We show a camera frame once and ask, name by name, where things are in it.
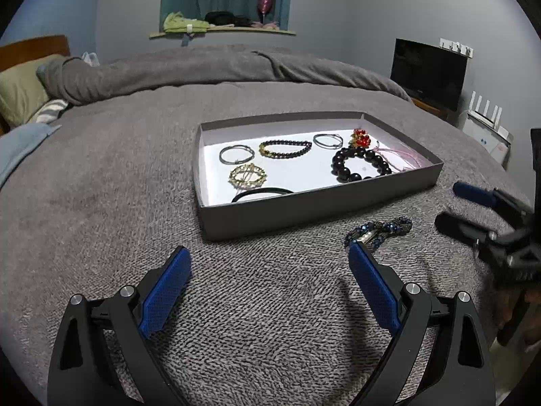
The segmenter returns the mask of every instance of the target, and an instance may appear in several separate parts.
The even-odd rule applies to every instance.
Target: tray
[[[365,160],[348,159],[346,166],[352,173],[373,178],[341,183],[331,173],[332,157],[337,149],[324,149],[312,143],[308,153],[291,159],[272,159],[259,153],[259,143],[263,141],[313,142],[313,136],[318,133],[339,134],[344,146],[348,146],[355,128],[368,132],[372,140],[370,148],[379,142],[380,148],[399,150],[400,155],[385,152],[385,156],[398,169],[407,170],[397,172],[391,168],[393,174],[377,176],[376,169]],[[207,122],[199,127],[195,144],[193,177],[197,208],[204,237],[209,240],[294,226],[408,195],[433,186],[443,167],[436,155],[417,142],[379,119],[356,111],[292,112]],[[263,187],[285,188],[294,193],[255,194],[231,203],[239,193],[228,182],[229,173],[236,166],[221,163],[218,155],[223,147],[235,144],[248,145],[255,151],[249,163],[265,170],[268,177]],[[299,146],[272,147],[284,152],[299,149]],[[236,160],[247,155],[231,150],[225,158]]]

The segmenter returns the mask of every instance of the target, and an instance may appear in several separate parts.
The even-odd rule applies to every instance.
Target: television
[[[397,39],[391,79],[411,97],[456,111],[467,60],[450,50]]]

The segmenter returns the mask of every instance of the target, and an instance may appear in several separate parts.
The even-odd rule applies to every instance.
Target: wall
[[[534,199],[530,128],[541,127],[541,40],[516,0],[351,0],[347,61],[389,76],[394,42],[438,46],[446,38],[474,48],[462,108],[475,90],[502,107],[515,137],[508,173]]]
[[[345,60],[348,0],[291,0],[289,28],[296,37],[265,33],[209,33],[190,45],[250,44],[288,47],[321,57]],[[99,0],[97,52],[101,61],[136,53],[180,47],[179,39],[148,35],[159,30],[160,0]]]
[[[64,34],[71,53],[96,50],[97,0],[24,0],[0,46],[26,38]]]

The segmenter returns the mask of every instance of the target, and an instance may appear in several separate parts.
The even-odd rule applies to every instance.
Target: pink string
[[[415,153],[409,153],[407,151],[402,151],[400,149],[380,148],[379,147],[379,141],[377,140],[376,142],[378,142],[378,144],[375,146],[375,148],[372,148],[372,151],[374,151],[375,153],[378,153],[383,158],[383,160],[385,160],[389,164],[389,166],[392,166],[397,171],[399,171],[399,172],[409,171],[410,169],[416,169],[416,168],[420,168],[422,166],[420,158],[418,158]],[[385,157],[385,154],[383,154],[383,152],[408,156],[408,157],[412,158],[412,160],[416,163],[417,166],[413,166],[407,160],[402,159],[405,163],[407,163],[409,165],[409,167],[405,166],[404,168],[400,169],[397,166],[395,166],[393,163],[391,163],[389,161],[389,159],[387,157]]]

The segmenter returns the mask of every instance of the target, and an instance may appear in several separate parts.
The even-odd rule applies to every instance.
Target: gray box
[[[204,189],[207,188],[207,174],[205,169],[201,169],[201,163],[205,162],[204,151],[206,144],[221,144],[223,147],[239,140],[257,138],[263,141],[284,138],[277,137],[280,135],[280,130],[282,130],[282,134],[308,132],[316,134],[332,129],[333,124],[335,128],[336,124],[340,124],[342,128],[351,126],[351,130],[361,127],[367,129],[367,131],[372,129],[372,132],[377,132],[379,135],[390,136],[391,139],[400,142],[402,147],[405,145],[409,150],[413,150],[416,155],[424,158],[426,163],[424,166],[410,171],[374,177],[359,182],[336,183],[327,187],[304,190],[288,195],[278,195],[271,198],[256,199],[256,195],[254,195],[250,197],[253,198],[250,201],[239,201],[237,203],[205,204],[208,201],[206,195],[204,196],[204,193],[207,194],[207,192],[204,192]],[[347,141],[344,141],[344,146],[348,146]],[[315,146],[313,145],[310,152],[314,151],[314,149]],[[292,150],[297,151],[299,147],[295,146]],[[328,176],[330,179],[336,178],[330,173],[331,159],[336,151],[327,150],[326,153],[320,153],[319,156],[319,158],[325,157],[325,169],[329,171]],[[273,160],[274,162],[280,163],[283,161]],[[320,163],[316,165],[314,169],[323,169]],[[235,168],[234,166],[226,167],[229,170]],[[367,113],[317,111],[239,117],[201,124],[195,139],[193,175],[197,208],[204,237],[208,240],[226,240],[351,212],[430,188],[436,184],[442,167],[443,162],[436,155],[403,133]],[[280,187],[279,184],[273,184],[272,186]]]

